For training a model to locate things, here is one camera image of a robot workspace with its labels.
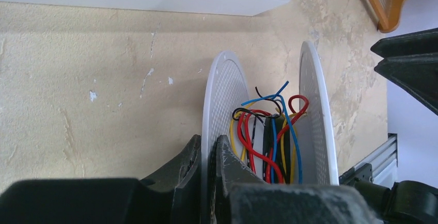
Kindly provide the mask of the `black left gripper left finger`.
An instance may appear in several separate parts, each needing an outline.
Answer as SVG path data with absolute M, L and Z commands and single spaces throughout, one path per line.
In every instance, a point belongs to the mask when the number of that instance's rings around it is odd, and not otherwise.
M 1 194 L 1 223 L 199 223 L 200 145 L 136 178 L 39 179 Z

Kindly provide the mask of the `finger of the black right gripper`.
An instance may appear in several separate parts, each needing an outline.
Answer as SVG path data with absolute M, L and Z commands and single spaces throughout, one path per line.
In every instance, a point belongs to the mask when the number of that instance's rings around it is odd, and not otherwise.
M 382 58 L 437 53 L 437 28 L 383 38 L 370 50 Z
M 374 70 L 437 114 L 437 53 L 384 58 Z

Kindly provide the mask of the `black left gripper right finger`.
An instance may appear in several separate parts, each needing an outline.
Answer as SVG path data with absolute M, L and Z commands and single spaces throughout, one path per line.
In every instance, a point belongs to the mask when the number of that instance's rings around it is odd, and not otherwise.
M 233 154 L 227 135 L 215 143 L 216 223 L 379 223 L 349 186 L 267 184 Z

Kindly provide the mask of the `white filament spool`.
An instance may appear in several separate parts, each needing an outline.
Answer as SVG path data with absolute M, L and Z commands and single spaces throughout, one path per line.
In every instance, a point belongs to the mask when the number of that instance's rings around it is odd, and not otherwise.
M 307 114 L 298 124 L 298 144 L 303 183 L 338 185 L 338 168 L 329 99 L 320 58 L 314 44 L 304 41 L 300 52 L 299 92 L 308 98 Z M 249 100 L 243 68 L 234 52 L 222 51 L 210 68 L 202 116 L 201 223 L 216 223 L 212 173 L 214 144 L 220 135 L 231 135 L 231 112 Z

